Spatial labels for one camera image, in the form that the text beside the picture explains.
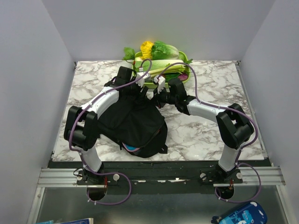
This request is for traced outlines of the black student backpack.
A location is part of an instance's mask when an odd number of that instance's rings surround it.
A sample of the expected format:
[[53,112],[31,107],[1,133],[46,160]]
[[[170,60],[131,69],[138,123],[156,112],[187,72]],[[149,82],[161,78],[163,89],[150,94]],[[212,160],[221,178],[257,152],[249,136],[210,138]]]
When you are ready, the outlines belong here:
[[131,155],[149,158],[168,153],[165,118],[150,100],[130,102],[128,95],[120,97],[99,117],[98,127],[100,134],[117,143],[120,148],[124,148],[123,143],[140,148],[136,152],[127,151]]

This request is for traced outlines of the pink pencil case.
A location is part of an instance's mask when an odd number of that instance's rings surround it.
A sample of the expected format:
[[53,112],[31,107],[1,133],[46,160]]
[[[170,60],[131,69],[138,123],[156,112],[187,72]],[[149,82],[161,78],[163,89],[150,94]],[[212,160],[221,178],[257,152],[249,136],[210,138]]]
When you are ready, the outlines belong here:
[[124,148],[128,151],[128,152],[136,152],[138,151],[140,148],[138,147],[132,147],[132,146],[128,146],[126,144],[123,143]]

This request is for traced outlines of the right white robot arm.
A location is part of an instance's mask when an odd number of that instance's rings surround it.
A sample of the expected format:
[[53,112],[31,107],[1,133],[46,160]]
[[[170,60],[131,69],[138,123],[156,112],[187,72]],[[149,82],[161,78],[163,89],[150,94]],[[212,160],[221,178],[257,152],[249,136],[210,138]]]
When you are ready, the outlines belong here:
[[152,100],[157,107],[162,108],[165,104],[174,105],[181,113],[205,118],[218,125],[224,148],[216,166],[215,179],[221,183],[231,179],[241,153],[241,146],[254,133],[254,127],[241,106],[239,104],[218,106],[199,102],[195,96],[187,95],[184,84],[178,78],[168,82],[169,91],[164,87],[163,77],[154,78],[154,84],[157,87]]

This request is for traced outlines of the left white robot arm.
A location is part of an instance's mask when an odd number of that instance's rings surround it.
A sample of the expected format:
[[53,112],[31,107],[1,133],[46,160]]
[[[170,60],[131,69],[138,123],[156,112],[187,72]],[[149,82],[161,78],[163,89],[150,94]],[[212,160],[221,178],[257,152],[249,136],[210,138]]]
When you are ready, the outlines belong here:
[[104,177],[101,171],[102,161],[95,149],[95,143],[100,136],[99,117],[119,100],[120,91],[139,90],[148,77],[149,70],[136,72],[121,66],[117,76],[108,81],[98,95],[84,105],[72,106],[68,110],[64,139],[68,141],[69,149],[79,154],[91,183],[99,184]]

